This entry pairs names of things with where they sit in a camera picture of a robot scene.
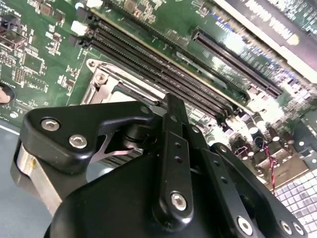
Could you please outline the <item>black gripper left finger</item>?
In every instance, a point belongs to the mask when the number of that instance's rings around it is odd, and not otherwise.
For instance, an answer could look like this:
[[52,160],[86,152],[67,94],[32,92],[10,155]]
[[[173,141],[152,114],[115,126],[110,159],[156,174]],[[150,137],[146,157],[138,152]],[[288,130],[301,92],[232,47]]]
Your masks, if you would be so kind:
[[25,188],[55,214],[86,185],[89,164],[141,149],[158,158],[156,220],[186,225],[194,212],[187,124],[184,102],[172,94],[160,110],[139,101],[35,109],[23,119],[12,164],[28,179]]

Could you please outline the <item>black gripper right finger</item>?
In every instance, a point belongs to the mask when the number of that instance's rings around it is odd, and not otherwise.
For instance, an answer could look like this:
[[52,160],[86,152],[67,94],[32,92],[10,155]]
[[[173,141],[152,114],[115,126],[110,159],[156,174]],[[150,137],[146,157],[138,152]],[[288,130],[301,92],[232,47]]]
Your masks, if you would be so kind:
[[223,144],[208,146],[189,123],[187,102],[182,119],[194,175],[195,215],[184,238],[306,238],[295,216]]

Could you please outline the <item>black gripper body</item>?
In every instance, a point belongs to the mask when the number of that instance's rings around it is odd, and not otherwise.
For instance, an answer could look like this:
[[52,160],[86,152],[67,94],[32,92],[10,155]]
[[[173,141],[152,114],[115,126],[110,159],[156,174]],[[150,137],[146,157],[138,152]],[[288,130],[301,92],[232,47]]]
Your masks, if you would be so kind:
[[183,238],[195,215],[193,178],[199,173],[190,159],[193,217],[186,225],[163,225],[152,205],[159,184],[158,158],[144,154],[71,193],[46,231],[48,238]]

